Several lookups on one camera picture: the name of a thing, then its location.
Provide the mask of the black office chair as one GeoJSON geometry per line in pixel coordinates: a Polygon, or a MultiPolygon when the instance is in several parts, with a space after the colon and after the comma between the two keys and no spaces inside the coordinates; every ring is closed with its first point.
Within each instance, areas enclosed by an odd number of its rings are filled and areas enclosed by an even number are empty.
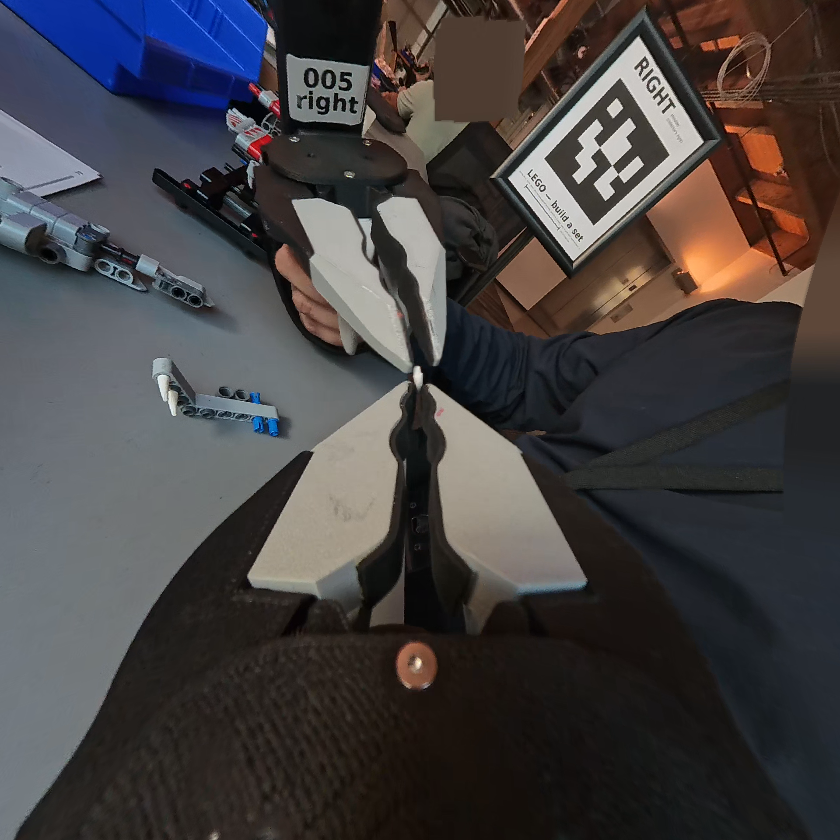
{"type": "Polygon", "coordinates": [[[478,201],[511,152],[490,122],[470,122],[426,164],[428,183],[440,195],[478,201]]]}

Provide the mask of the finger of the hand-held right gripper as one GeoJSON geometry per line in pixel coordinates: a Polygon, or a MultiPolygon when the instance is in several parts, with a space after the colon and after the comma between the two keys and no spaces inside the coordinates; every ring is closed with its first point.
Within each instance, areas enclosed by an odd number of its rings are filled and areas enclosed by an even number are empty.
{"type": "Polygon", "coordinates": [[[371,236],[381,278],[402,316],[408,359],[416,345],[425,365],[438,365],[447,328],[444,247],[416,198],[380,202],[371,236]]]}
{"type": "Polygon", "coordinates": [[[311,247],[309,276],[339,315],[344,348],[351,352],[363,341],[396,369],[412,369],[402,316],[364,252],[363,230],[351,210],[322,198],[291,204],[311,247]]]}

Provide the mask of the lego instruction booklet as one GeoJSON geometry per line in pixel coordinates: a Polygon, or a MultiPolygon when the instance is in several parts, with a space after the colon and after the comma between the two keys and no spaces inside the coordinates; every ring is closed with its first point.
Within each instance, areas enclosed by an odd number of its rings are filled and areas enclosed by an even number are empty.
{"type": "Polygon", "coordinates": [[[37,196],[98,181],[99,172],[1,111],[1,176],[37,196]]]}

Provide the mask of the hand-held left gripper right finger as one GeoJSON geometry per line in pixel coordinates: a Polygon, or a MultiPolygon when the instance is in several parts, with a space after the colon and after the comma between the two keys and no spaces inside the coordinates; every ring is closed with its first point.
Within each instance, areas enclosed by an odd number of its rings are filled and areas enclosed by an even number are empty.
{"type": "Polygon", "coordinates": [[[520,449],[434,385],[420,392],[420,416],[444,609],[478,634],[500,603],[582,592],[585,573],[520,449]]]}

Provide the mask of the person's dark blue torso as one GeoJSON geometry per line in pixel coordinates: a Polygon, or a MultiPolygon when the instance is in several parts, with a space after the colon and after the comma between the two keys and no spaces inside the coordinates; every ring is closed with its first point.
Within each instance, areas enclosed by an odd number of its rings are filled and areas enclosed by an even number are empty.
{"type": "MultiPolygon", "coordinates": [[[[573,468],[763,387],[690,384],[625,365],[580,394],[532,453],[573,468]]],[[[780,468],[783,407],[670,457],[687,466],[780,468]]],[[[786,527],[778,496],[664,490],[581,493],[643,556],[708,658],[742,734],[814,838],[838,838],[838,558],[786,527]]]]}

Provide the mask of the grey lego jaw assembly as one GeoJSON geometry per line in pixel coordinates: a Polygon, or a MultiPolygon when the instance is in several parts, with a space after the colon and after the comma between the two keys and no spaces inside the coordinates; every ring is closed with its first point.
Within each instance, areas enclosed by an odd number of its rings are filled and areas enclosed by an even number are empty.
{"type": "Polygon", "coordinates": [[[176,417],[222,419],[252,426],[257,434],[280,436],[280,415],[273,405],[264,403],[258,392],[235,390],[226,386],[217,394],[197,392],[171,358],[160,357],[152,362],[151,374],[162,401],[176,417]]]}

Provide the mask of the black jacket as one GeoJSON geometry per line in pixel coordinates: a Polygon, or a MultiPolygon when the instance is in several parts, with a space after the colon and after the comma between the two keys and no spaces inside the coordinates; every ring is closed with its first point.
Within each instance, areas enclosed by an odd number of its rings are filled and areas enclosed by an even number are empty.
{"type": "Polygon", "coordinates": [[[439,197],[446,257],[447,294],[458,300],[469,284],[498,256],[494,227],[470,204],[439,197]]]}

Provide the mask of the framed marker sign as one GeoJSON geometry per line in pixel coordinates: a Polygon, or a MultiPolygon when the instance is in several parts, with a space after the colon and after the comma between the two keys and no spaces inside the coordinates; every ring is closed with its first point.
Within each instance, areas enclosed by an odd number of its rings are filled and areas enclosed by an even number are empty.
{"type": "Polygon", "coordinates": [[[642,9],[491,180],[570,277],[722,142],[642,9]]]}

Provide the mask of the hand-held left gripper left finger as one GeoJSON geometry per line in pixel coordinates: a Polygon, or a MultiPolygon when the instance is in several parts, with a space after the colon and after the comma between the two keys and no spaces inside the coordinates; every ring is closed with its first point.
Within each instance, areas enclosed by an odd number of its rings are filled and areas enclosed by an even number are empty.
{"type": "Polygon", "coordinates": [[[254,589],[371,610],[403,569],[401,444],[414,388],[393,388],[318,444],[248,572],[254,589]]]}

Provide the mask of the person's right hand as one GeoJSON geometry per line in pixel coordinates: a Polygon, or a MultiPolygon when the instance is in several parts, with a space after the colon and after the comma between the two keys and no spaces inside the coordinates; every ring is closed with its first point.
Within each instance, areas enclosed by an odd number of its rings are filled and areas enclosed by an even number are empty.
{"type": "Polygon", "coordinates": [[[271,272],[292,325],[306,340],[328,354],[355,355],[343,347],[338,313],[315,288],[308,268],[288,245],[276,248],[271,272]]]}

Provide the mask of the grey lego motor assembly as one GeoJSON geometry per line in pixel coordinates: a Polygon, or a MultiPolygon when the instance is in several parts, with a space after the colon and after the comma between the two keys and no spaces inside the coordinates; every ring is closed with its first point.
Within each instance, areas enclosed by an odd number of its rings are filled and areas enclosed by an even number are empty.
{"type": "Polygon", "coordinates": [[[191,308],[212,308],[204,286],[170,272],[147,256],[114,245],[103,226],[69,213],[20,184],[1,179],[1,244],[48,265],[64,265],[79,272],[95,270],[139,292],[147,292],[140,275],[152,288],[191,308]]]}

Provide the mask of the blue plastic bin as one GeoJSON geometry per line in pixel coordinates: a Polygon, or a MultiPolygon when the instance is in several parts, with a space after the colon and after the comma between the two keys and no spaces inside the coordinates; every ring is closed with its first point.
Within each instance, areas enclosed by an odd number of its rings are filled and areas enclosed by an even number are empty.
{"type": "Polygon", "coordinates": [[[3,1],[110,92],[214,110],[250,97],[268,24],[247,1],[3,1]]]}

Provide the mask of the person's right forearm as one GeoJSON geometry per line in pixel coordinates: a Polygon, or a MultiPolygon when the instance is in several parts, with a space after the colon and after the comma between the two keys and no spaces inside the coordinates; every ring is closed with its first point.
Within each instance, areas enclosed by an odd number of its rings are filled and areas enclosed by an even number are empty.
{"type": "Polygon", "coordinates": [[[444,353],[424,373],[494,427],[552,432],[589,411],[652,433],[786,380],[803,308],[718,299],[647,326],[538,339],[448,304],[444,353]]]}

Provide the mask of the black red lego chassis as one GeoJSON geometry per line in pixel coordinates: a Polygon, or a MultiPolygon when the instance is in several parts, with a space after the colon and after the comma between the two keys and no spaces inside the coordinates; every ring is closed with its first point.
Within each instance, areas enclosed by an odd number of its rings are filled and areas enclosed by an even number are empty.
{"type": "Polygon", "coordinates": [[[248,89],[251,101],[232,100],[225,115],[239,163],[205,169],[197,181],[179,181],[156,168],[152,183],[247,256],[264,261],[266,232],[259,218],[253,174],[263,161],[264,148],[279,134],[280,102],[275,92],[257,83],[250,83],[248,89]]]}

